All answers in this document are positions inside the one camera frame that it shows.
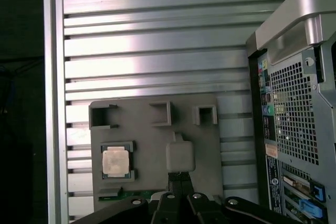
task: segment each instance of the label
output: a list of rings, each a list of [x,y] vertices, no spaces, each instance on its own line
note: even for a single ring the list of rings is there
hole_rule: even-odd
[[[266,155],[278,158],[278,147],[271,144],[265,144],[265,149],[266,149]]]
[[[281,214],[280,175],[278,160],[266,156],[269,208]]]
[[[267,69],[267,59],[263,60],[261,65],[262,65],[262,69],[266,70]]]

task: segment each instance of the blue tab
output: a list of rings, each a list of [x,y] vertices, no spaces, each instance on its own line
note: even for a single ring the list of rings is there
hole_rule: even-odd
[[[306,211],[313,215],[316,218],[322,218],[323,217],[323,211],[318,206],[315,206],[312,202],[310,202],[307,199],[301,199],[299,200],[299,206],[300,209],[303,211]]]

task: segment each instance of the rear i/o panel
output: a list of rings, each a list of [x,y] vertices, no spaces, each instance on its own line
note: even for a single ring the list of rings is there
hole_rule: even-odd
[[[328,194],[318,176],[322,155],[316,133],[313,77],[305,75],[299,60],[275,67],[265,54],[258,59],[258,80],[269,207],[303,223],[330,223]]]

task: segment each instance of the screw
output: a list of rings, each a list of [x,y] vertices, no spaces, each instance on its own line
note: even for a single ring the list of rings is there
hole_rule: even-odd
[[[238,204],[238,201],[236,199],[230,199],[229,200],[229,204],[230,205],[237,205]]]
[[[200,195],[200,194],[194,194],[193,195],[193,198],[194,199],[200,199],[202,197],[202,195]]]
[[[138,199],[135,199],[134,201],[132,201],[132,204],[138,205],[138,204],[141,204],[141,201]]]

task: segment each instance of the ventilation grille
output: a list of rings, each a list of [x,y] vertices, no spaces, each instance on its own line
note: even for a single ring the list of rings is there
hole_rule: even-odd
[[[310,175],[308,173],[305,173],[301,171],[300,169],[297,169],[295,167],[292,167],[291,165],[287,165],[285,163],[282,164],[283,169],[289,171],[290,173],[295,174],[296,176],[299,176],[301,178],[304,178],[305,180],[310,180]]]
[[[301,63],[271,74],[279,151],[318,165],[310,78]]]

